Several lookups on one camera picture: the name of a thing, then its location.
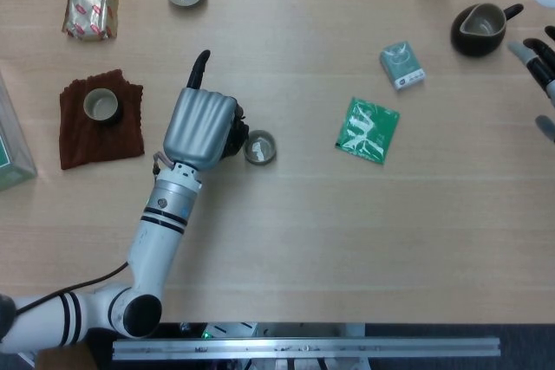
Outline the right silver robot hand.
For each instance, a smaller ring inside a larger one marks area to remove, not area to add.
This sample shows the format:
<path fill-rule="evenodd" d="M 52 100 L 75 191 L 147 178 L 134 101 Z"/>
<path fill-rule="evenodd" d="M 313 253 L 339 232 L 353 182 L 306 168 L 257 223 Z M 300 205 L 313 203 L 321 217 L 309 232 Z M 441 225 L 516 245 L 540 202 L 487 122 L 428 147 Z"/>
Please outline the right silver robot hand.
<path fill-rule="evenodd" d="M 509 42 L 507 47 L 527 68 L 554 106 L 554 50 L 538 38 Z"/>

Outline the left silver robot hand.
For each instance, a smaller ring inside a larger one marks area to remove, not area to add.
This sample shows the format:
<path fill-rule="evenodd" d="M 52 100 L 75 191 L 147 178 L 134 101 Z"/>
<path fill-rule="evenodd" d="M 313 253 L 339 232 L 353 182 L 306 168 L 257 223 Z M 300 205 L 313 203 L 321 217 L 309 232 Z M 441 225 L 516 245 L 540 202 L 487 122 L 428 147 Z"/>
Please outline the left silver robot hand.
<path fill-rule="evenodd" d="M 224 158 L 233 122 L 244 112 L 237 100 L 201 87 L 211 51 L 197 57 L 181 90 L 163 142 L 165 155 L 199 171 L 213 169 Z"/>

